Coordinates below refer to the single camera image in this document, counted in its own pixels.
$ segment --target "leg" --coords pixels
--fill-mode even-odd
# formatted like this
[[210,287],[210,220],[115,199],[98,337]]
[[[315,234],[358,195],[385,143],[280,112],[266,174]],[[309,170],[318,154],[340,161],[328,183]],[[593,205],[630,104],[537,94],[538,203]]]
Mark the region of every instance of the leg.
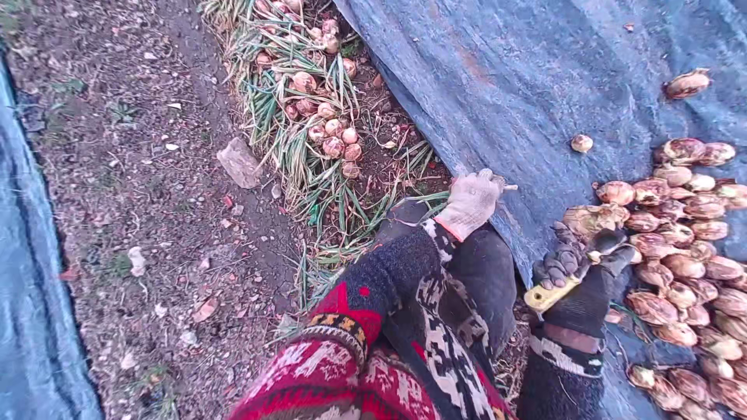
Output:
[[492,355],[498,357],[516,328],[511,251],[492,227],[481,228],[456,248],[447,269],[475,302],[477,313],[488,326]]

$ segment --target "harvested onion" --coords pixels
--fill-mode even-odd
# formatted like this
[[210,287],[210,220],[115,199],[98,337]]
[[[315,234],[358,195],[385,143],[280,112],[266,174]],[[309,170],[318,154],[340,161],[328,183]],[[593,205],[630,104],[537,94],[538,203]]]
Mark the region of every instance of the harvested onion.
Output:
[[610,181],[597,189],[597,197],[603,203],[626,206],[633,202],[633,199],[636,197],[636,190],[627,182]]

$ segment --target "black glove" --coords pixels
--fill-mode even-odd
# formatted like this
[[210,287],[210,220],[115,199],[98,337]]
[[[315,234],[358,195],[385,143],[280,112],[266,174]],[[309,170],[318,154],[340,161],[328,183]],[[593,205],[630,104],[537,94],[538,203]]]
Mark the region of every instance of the black glove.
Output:
[[[560,232],[558,238],[564,241]],[[602,325],[615,289],[615,279],[634,256],[635,249],[623,245],[610,255],[602,256],[600,264],[591,265],[586,254],[580,252],[576,244],[570,243],[562,243],[555,252],[545,255],[542,262],[534,265],[535,284],[542,284],[545,288],[553,283],[562,286],[570,274],[576,274],[581,280],[581,284],[544,313],[545,322],[604,338]]]

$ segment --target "yellow knife handle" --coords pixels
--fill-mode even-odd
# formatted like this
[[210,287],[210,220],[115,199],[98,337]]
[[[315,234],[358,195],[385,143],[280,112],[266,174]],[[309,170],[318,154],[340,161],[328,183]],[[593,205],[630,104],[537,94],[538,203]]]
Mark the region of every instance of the yellow knife handle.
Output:
[[555,287],[552,290],[547,290],[540,285],[536,285],[527,290],[527,293],[524,293],[524,302],[536,312],[543,313],[580,283],[581,280],[571,275],[565,278],[565,285],[563,287]]

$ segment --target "sleeve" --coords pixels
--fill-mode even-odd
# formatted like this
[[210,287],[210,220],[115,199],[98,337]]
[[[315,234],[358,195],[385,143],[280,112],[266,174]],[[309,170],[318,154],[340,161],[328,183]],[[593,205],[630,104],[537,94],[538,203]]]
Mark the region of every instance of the sleeve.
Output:
[[358,376],[382,320],[452,252],[446,230],[429,219],[346,268],[230,419],[354,415]]
[[601,378],[604,345],[596,354],[569,348],[545,337],[530,336],[516,414],[522,420],[599,419],[604,393]]

